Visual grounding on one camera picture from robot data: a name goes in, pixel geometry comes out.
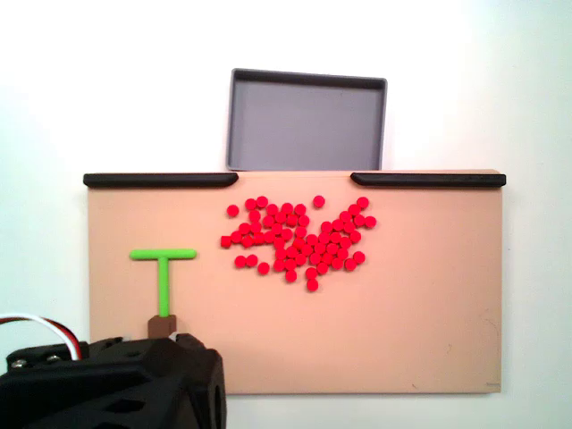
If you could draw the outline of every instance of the gray tray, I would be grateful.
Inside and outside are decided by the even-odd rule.
[[[378,170],[387,81],[232,71],[231,170]]]

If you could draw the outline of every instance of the white background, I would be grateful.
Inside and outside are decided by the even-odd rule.
[[[234,67],[384,77],[384,169],[508,186],[502,393],[235,397],[228,427],[569,427],[569,1],[0,4],[0,312],[87,339],[82,174],[223,170]],[[54,340],[5,325],[0,358]]]

